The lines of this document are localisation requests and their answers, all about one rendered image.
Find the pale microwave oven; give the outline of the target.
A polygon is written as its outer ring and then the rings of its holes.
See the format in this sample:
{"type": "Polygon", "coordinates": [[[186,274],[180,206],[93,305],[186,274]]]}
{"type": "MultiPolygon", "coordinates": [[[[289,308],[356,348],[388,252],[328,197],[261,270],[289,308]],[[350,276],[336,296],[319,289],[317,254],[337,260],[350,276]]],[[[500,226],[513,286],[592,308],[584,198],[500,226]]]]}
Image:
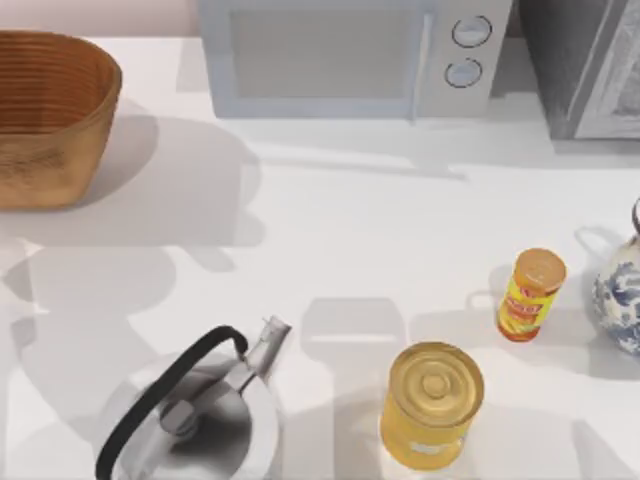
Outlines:
{"type": "Polygon", "coordinates": [[[473,117],[487,106],[513,0],[197,0],[214,111],[222,118],[405,118],[423,16],[432,16],[419,116],[473,117]],[[484,16],[492,34],[462,48],[461,19],[484,16]],[[450,63],[483,75],[452,88],[450,63]]]}

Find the large yellow can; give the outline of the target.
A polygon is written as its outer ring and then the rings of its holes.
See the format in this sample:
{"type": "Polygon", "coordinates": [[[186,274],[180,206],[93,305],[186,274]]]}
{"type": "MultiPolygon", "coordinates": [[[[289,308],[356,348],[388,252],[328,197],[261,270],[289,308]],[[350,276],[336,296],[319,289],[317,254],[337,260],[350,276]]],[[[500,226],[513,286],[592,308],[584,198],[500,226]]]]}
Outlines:
{"type": "Polygon", "coordinates": [[[484,399],[476,362],[444,342],[419,342],[393,361],[379,428],[384,447],[418,471],[449,466],[460,455],[484,399]]]}

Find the small orange and yellow can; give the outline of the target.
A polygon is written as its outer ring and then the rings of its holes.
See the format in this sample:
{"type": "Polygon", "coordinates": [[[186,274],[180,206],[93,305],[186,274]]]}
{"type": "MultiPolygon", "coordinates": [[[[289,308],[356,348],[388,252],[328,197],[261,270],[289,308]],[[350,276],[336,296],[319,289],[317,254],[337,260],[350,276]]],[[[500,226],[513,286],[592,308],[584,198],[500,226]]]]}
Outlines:
{"type": "Polygon", "coordinates": [[[551,250],[521,252],[497,311],[499,331],[513,342],[535,338],[566,275],[565,263],[551,250]]]}

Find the microwave knob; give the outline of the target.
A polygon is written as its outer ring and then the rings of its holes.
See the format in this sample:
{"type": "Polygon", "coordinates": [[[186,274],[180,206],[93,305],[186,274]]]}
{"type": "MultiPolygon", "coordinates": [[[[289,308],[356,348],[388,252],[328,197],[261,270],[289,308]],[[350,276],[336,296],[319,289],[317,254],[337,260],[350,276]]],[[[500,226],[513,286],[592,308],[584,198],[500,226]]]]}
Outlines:
{"type": "Polygon", "coordinates": [[[492,30],[492,24],[486,17],[473,16],[456,22],[452,38],[462,48],[475,48],[490,38],[492,30]]]}
{"type": "Polygon", "coordinates": [[[444,79],[449,86],[465,89],[475,85],[483,75],[480,62],[472,58],[465,58],[458,63],[450,63],[444,73],[444,79]]]}

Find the brown woven basket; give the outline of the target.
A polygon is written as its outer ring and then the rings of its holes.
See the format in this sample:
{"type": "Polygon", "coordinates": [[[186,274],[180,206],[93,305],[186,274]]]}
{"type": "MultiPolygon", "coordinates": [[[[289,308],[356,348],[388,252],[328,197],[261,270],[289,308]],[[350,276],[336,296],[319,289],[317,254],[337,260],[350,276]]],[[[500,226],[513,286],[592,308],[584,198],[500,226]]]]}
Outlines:
{"type": "Polygon", "coordinates": [[[90,41],[0,30],[0,210],[62,208],[84,196],[121,88],[121,67],[90,41]]]}

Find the blue and white porcelain vase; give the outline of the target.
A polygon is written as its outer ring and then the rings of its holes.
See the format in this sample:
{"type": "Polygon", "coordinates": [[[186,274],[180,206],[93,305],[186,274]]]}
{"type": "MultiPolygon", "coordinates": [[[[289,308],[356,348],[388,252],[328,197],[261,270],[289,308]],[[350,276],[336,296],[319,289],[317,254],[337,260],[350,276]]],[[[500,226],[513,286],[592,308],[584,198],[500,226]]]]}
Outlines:
{"type": "Polygon", "coordinates": [[[640,198],[631,219],[635,234],[597,275],[593,304],[608,336],[622,351],[640,359],[640,198]]]}

